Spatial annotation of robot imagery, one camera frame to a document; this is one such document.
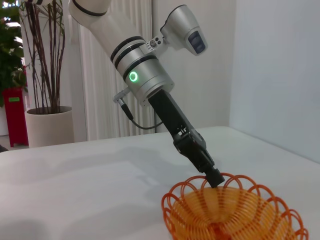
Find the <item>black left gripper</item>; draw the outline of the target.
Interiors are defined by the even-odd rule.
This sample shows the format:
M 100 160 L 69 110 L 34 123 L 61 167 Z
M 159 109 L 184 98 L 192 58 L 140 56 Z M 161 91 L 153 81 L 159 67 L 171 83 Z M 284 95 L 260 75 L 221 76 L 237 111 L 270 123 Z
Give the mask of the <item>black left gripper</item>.
M 215 168 L 215 162 L 207 151 L 202 135 L 195 130 L 170 93 L 159 90 L 148 99 L 160 120 L 170 133 L 178 152 L 185 156 L 202 174 L 212 188 L 224 182 L 224 177 Z

